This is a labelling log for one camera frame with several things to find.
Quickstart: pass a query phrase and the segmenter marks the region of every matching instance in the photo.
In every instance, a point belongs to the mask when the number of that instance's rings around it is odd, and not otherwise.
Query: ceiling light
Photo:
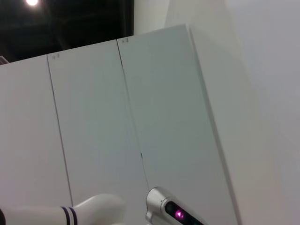
[[[38,3],[38,0],[26,0],[26,2],[30,6],[35,6]]]

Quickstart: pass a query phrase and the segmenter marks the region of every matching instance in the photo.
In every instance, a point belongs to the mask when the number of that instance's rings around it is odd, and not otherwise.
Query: cabinet door
[[[0,204],[71,205],[47,56],[0,66]]]
[[[74,204],[102,193],[145,224],[148,192],[116,40],[48,55]]]
[[[208,224],[237,224],[185,26],[118,40],[150,188]]]

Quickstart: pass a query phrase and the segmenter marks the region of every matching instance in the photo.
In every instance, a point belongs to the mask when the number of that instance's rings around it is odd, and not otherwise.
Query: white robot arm
[[[146,199],[152,225],[208,225],[161,187]],[[115,225],[123,222],[125,203],[115,195],[97,195],[71,207],[0,208],[0,225]]]

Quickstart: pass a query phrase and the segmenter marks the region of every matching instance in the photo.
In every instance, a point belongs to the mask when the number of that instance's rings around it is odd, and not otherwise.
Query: silver metal part
[[[189,209],[186,205],[180,202],[176,197],[172,194],[164,190],[162,187],[153,188],[147,195],[146,205],[147,205],[147,213],[146,220],[152,225],[182,225],[179,221],[171,217],[165,211],[165,205],[168,202],[174,202],[182,209],[184,209],[188,214],[193,216],[203,225],[208,225],[204,219],[194,213],[191,209]]]

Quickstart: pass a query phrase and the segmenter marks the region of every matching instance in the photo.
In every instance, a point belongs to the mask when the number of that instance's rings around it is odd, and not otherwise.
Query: pink light
[[[180,210],[177,210],[175,213],[177,219],[183,219],[183,213]]]

